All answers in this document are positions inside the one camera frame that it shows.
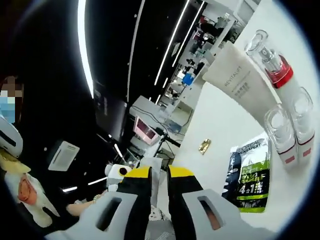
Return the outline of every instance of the yellow hat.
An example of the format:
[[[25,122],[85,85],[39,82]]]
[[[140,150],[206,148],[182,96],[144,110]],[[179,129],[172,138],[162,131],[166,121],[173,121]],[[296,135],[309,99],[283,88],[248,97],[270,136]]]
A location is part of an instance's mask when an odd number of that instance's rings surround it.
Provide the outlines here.
[[[21,163],[4,149],[0,149],[0,167],[11,174],[25,174],[31,171],[28,166]]]

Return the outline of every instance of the white table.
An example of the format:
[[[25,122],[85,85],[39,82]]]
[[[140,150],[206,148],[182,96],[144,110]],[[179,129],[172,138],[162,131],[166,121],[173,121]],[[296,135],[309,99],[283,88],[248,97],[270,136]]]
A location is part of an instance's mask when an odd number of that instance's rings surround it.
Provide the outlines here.
[[[258,29],[266,30],[274,38],[291,64],[300,85],[310,93],[315,108],[316,132],[319,132],[320,93],[317,70],[301,33],[271,0],[261,1],[235,45],[244,49],[246,40],[251,39]],[[173,165],[190,169],[204,189],[221,193],[226,180],[230,148],[242,145],[262,132],[263,128],[240,105],[218,88],[205,83]],[[207,152],[201,155],[198,148],[205,138],[212,142]],[[254,227],[265,227],[275,232],[285,227],[299,208],[312,181],[319,159],[317,146],[319,134],[315,135],[315,151],[311,162],[291,173],[284,170],[273,148],[265,212],[241,213],[242,219]]]

